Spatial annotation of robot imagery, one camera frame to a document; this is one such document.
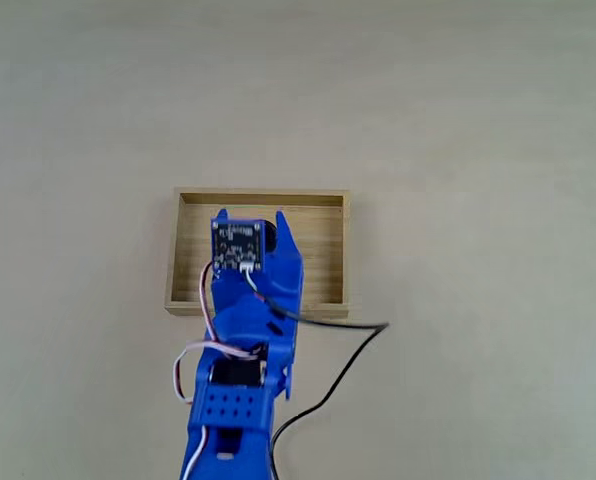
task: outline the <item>circuit board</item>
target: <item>circuit board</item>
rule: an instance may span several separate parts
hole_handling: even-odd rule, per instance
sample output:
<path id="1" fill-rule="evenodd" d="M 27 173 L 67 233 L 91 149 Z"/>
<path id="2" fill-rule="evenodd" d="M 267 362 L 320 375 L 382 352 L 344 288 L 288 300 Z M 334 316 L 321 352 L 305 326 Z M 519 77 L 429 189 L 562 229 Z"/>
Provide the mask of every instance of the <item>circuit board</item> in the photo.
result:
<path id="1" fill-rule="evenodd" d="M 238 270 L 242 262 L 263 269 L 265 252 L 264 220 L 223 220 L 211 222 L 213 268 Z"/>

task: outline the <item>wire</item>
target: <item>wire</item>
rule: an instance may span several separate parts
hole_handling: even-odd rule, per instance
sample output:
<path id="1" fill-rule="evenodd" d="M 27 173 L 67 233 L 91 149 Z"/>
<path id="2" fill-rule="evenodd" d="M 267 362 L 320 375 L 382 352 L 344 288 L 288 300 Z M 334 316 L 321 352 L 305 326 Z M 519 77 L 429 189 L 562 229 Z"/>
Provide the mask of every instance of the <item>wire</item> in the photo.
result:
<path id="1" fill-rule="evenodd" d="M 336 324 L 336 323 L 331 323 L 328 325 L 324 325 L 325 322 L 312 322 L 312 321 L 306 321 L 303 323 L 308 323 L 311 325 L 320 325 L 320 326 L 328 326 L 328 327 L 332 327 L 332 328 L 339 328 L 339 327 L 343 327 L 342 324 Z M 325 394 L 325 396 L 322 398 L 322 400 L 320 400 L 318 403 L 316 403 L 314 406 L 303 410 L 302 412 L 300 412 L 298 415 L 295 415 L 293 417 L 291 417 L 289 420 L 287 420 L 285 423 L 283 423 L 278 430 L 276 430 L 276 433 L 274 433 L 274 436 L 271 440 L 271 446 L 269 448 L 269 458 L 271 460 L 271 471 L 274 475 L 275 480 L 280 480 L 280 476 L 278 475 L 278 470 L 276 469 L 276 458 L 274 456 L 275 450 L 276 450 L 276 443 L 278 442 L 278 438 L 280 437 L 280 435 L 283 434 L 283 432 L 285 430 L 287 430 L 291 425 L 293 425 L 294 423 L 296 423 L 298 420 L 300 420 L 301 418 L 306 417 L 307 415 L 310 415 L 312 413 L 314 413 L 316 410 L 320 409 L 325 403 L 327 403 L 327 400 L 329 400 L 329 398 L 331 398 L 331 396 L 333 395 L 334 391 L 336 390 L 336 388 L 338 388 L 338 385 L 340 384 L 340 382 L 342 381 L 342 379 L 344 378 L 344 376 L 347 374 L 347 372 L 349 371 L 349 369 L 351 368 L 351 366 L 354 364 L 354 362 L 356 361 L 356 359 L 360 356 L 360 354 L 362 353 L 362 351 L 365 349 L 365 347 L 367 345 L 369 345 L 369 343 L 376 338 L 378 335 L 380 335 L 380 333 L 385 330 L 387 327 L 389 326 L 389 323 L 379 323 L 375 325 L 375 330 L 373 331 L 373 333 L 371 335 L 369 335 L 361 344 L 360 346 L 356 349 L 356 351 L 353 353 L 353 355 L 351 356 L 351 358 L 349 358 L 349 360 L 347 361 L 347 364 L 343 367 L 343 369 L 340 371 L 340 373 L 338 374 L 338 376 L 336 377 L 336 380 L 334 380 L 334 383 L 332 383 L 331 387 L 329 387 L 329 390 L 327 391 L 327 393 Z M 346 327 L 348 328 L 352 328 L 353 329 L 353 325 L 346 325 Z"/>
<path id="2" fill-rule="evenodd" d="M 207 262 L 205 267 L 200 271 L 200 281 L 198 284 L 198 296 L 200 297 L 200 308 L 202 309 L 202 315 L 205 317 L 205 325 L 207 325 L 207 331 L 212 340 L 220 341 L 214 322 L 209 316 L 209 308 L 207 306 L 207 294 L 205 292 L 205 284 L 207 283 L 207 274 L 211 268 L 212 263 Z"/>
<path id="3" fill-rule="evenodd" d="M 176 397 L 178 397 L 178 400 L 180 400 L 182 403 L 186 403 L 187 405 L 191 405 L 193 397 L 185 397 L 185 394 L 182 391 L 182 386 L 180 382 L 180 362 L 185 357 L 185 355 L 187 355 L 191 350 L 197 348 L 213 348 L 214 350 L 218 350 L 219 352 L 222 352 L 226 355 L 231 355 L 233 357 L 237 357 L 243 360 L 254 360 L 258 358 L 257 355 L 251 352 L 242 350 L 238 347 L 225 345 L 224 343 L 214 342 L 213 340 L 202 340 L 198 342 L 188 343 L 187 346 L 185 346 L 185 349 L 182 351 L 182 353 L 178 355 L 178 357 L 174 361 L 172 373 L 174 393 L 176 394 Z"/>
<path id="4" fill-rule="evenodd" d="M 256 286 L 256 284 L 254 283 L 254 281 L 251 279 L 251 274 L 249 273 L 248 269 L 243 270 L 244 274 L 245 274 L 245 279 L 247 280 L 247 283 L 249 284 L 249 286 L 251 287 L 251 289 L 258 293 L 258 287 Z"/>
<path id="5" fill-rule="evenodd" d="M 308 318 L 305 318 L 295 312 L 292 312 L 290 310 L 287 310 L 287 309 L 281 307 L 271 298 L 268 298 L 268 297 L 265 297 L 264 295 L 262 295 L 260 292 L 258 292 L 258 289 L 256 288 L 256 284 L 251 280 L 251 277 L 249 275 L 247 275 L 246 273 L 245 273 L 245 276 L 247 277 L 247 282 L 251 285 L 256 296 L 258 298 L 260 298 L 263 302 L 265 302 L 267 305 L 269 305 L 269 308 L 272 311 L 276 312 L 277 314 L 280 314 L 282 316 L 290 318 L 290 319 L 292 319 L 296 322 L 299 322 L 299 323 L 304 323 L 307 325 L 314 325 L 314 326 L 318 326 L 318 327 L 339 328 L 339 329 L 346 329 L 346 330 L 373 330 L 371 335 L 369 335 L 360 344 L 360 346 L 356 349 L 356 351 L 351 355 L 351 357 L 349 358 L 349 360 L 347 361 L 347 363 L 345 364 L 343 369 L 340 371 L 340 373 L 334 380 L 334 383 L 332 383 L 331 387 L 329 387 L 329 390 L 327 390 L 327 393 L 325 394 L 325 396 L 318 403 L 316 403 L 314 406 L 312 406 L 306 410 L 303 410 L 298 415 L 291 417 L 289 420 L 287 420 L 285 423 L 283 423 L 278 428 L 278 430 L 276 430 L 276 433 L 274 433 L 274 435 L 271 439 L 271 445 L 269 447 L 269 458 L 271 460 L 271 471 L 274 475 L 274 479 L 280 480 L 280 477 L 278 475 L 278 470 L 276 469 L 276 459 L 274 457 L 274 451 L 276 449 L 276 443 L 278 442 L 278 438 L 280 438 L 280 436 L 283 434 L 283 432 L 285 432 L 291 425 L 296 423 L 301 418 L 304 418 L 307 415 L 314 413 L 316 410 L 320 409 L 325 403 L 327 403 L 327 401 L 331 398 L 333 393 L 336 391 L 336 388 L 338 388 L 338 385 L 340 385 L 340 382 L 345 377 L 345 375 L 347 374 L 347 372 L 349 371 L 351 366 L 354 364 L 356 359 L 360 356 L 360 354 L 365 349 L 365 347 L 367 345 L 369 345 L 369 343 L 374 338 L 376 338 L 378 335 L 380 335 L 389 326 L 389 322 L 373 323 L 373 324 L 349 324 L 349 323 L 344 324 L 344 323 L 331 323 L 331 322 L 324 322 L 321 320 L 308 319 Z"/>
<path id="6" fill-rule="evenodd" d="M 208 437 L 209 437 L 207 427 L 205 425 L 203 425 L 200 428 L 200 432 L 201 432 L 200 433 L 200 442 L 198 443 L 198 446 L 196 447 L 196 451 L 194 452 L 194 454 L 191 456 L 191 458 L 187 462 L 187 467 L 185 468 L 185 474 L 182 476 L 182 480 L 189 479 L 189 475 L 191 474 L 191 471 L 194 469 L 196 462 L 200 458 L 200 454 L 203 452 L 203 450 L 207 446 L 207 441 L 208 441 Z"/>

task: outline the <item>wooden box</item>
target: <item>wooden box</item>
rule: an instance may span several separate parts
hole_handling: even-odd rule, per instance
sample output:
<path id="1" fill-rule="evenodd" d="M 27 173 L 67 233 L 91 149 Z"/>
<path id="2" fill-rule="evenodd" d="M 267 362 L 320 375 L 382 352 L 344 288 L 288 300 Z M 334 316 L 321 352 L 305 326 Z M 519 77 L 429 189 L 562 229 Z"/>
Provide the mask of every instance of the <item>wooden box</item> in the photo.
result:
<path id="1" fill-rule="evenodd" d="M 202 315 L 198 277 L 211 258 L 210 219 L 227 208 L 231 217 L 274 223 L 281 210 L 304 260 L 302 313 L 347 317 L 348 192 L 176 188 L 174 204 L 165 298 L 173 315 Z"/>

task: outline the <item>connector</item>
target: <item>connector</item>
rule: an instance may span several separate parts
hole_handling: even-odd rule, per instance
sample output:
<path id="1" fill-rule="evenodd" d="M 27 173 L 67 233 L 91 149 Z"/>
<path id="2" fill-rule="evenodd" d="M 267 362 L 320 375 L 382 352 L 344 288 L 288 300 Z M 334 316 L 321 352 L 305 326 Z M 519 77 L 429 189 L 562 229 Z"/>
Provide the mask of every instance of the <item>connector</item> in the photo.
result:
<path id="1" fill-rule="evenodd" d="M 240 262 L 240 265 L 238 265 L 238 270 L 240 273 L 251 273 L 254 271 L 254 262 Z"/>

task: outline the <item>blue 3d-printed part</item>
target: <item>blue 3d-printed part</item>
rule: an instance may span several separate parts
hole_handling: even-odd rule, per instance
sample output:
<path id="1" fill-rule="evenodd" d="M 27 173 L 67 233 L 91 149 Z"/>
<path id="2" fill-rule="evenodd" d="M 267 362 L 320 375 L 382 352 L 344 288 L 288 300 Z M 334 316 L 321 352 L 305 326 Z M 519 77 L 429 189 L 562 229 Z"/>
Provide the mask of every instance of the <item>blue 3d-printed part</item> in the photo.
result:
<path id="1" fill-rule="evenodd" d="M 298 313 L 303 261 L 284 215 L 276 214 L 276 246 L 273 251 L 265 252 L 264 221 L 234 222 L 226 210 L 221 210 L 211 224 L 214 255 L 216 241 L 220 240 L 216 232 L 221 226 L 237 224 L 252 228 L 260 225 L 256 230 L 261 234 L 259 247 L 256 246 L 257 234 L 249 236 L 248 231 L 236 229 L 233 231 L 236 237 L 241 233 L 244 235 L 234 237 L 242 248 L 232 250 L 247 253 L 251 245 L 252 252 L 259 248 L 262 255 L 260 268 L 251 272 L 259 292 L 283 308 Z M 189 480 L 270 480 L 269 445 L 274 399 L 282 392 L 289 398 L 296 322 L 274 315 L 269 306 L 254 295 L 232 264 L 217 267 L 211 291 L 216 310 L 213 321 L 220 340 L 247 350 L 262 348 L 266 360 L 246 365 L 247 373 L 243 374 L 231 368 L 222 353 L 210 349 L 203 352 L 196 371 L 194 401 L 187 425 L 189 440 L 180 478 L 198 447 L 201 427 L 206 426 L 208 443 Z"/>

